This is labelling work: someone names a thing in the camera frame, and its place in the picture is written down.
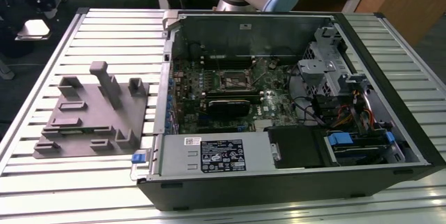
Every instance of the motherboard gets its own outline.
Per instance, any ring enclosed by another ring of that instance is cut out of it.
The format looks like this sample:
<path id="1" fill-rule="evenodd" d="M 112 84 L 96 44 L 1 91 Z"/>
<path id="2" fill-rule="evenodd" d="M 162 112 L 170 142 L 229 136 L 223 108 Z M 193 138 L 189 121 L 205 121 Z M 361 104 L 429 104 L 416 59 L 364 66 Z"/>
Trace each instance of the motherboard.
<path id="1" fill-rule="evenodd" d="M 291 68 L 273 56 L 240 57 L 236 63 L 221 55 L 174 62 L 178 134 L 255 132 L 297 124 L 285 87 Z"/>

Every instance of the metal rail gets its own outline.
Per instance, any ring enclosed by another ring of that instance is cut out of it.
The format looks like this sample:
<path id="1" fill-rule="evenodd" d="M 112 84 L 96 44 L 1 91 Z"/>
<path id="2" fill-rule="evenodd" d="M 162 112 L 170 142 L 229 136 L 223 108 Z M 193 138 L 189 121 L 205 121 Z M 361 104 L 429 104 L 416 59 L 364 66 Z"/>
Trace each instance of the metal rail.
<path id="1" fill-rule="evenodd" d="M 443 84 L 385 20 L 372 14 L 345 16 L 446 158 Z M 399 183 L 372 197 L 160 212 L 130 181 L 130 156 L 36 160 L 33 146 L 60 94 L 54 85 L 65 74 L 77 75 L 81 82 L 97 82 L 88 74 L 92 60 L 108 62 L 117 82 L 137 76 L 150 83 L 142 139 L 144 146 L 150 146 L 164 46 L 161 17 L 161 10 L 130 9 L 90 9 L 76 15 L 0 145 L 2 223 L 443 223 L 446 170 Z"/>

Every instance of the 3d-printed plastic part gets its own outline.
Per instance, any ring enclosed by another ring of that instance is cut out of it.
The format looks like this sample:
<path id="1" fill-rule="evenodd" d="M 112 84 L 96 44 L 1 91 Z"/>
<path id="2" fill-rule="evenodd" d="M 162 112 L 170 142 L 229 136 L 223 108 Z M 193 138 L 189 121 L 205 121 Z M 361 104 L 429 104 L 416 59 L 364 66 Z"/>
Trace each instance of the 3d-printed plastic part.
<path id="1" fill-rule="evenodd" d="M 138 149 L 148 83 L 118 84 L 105 62 L 92 62 L 97 84 L 64 77 L 49 121 L 34 146 L 34 158 L 132 154 Z"/>

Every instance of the table leg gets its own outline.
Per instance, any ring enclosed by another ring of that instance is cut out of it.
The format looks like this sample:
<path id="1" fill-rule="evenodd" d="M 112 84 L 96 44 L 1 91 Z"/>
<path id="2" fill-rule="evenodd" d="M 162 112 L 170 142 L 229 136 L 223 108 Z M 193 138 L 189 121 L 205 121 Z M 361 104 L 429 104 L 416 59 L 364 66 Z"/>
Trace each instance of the table leg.
<path id="1" fill-rule="evenodd" d="M 360 0 L 347 0 L 345 5 L 343 6 L 343 13 L 353 13 L 359 5 Z"/>
<path id="2" fill-rule="evenodd" d="M 166 0 L 157 0 L 157 3 L 160 4 L 160 9 L 169 9 Z"/>

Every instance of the wooden cabinet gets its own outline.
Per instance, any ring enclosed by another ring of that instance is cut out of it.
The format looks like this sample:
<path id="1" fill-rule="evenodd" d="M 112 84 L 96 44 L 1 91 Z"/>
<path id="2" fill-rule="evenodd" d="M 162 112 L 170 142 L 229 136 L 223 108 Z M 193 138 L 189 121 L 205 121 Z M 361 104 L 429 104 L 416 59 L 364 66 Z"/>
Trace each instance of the wooden cabinet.
<path id="1" fill-rule="evenodd" d="M 361 0 L 357 13 L 380 12 L 413 46 L 446 11 L 446 0 Z"/>

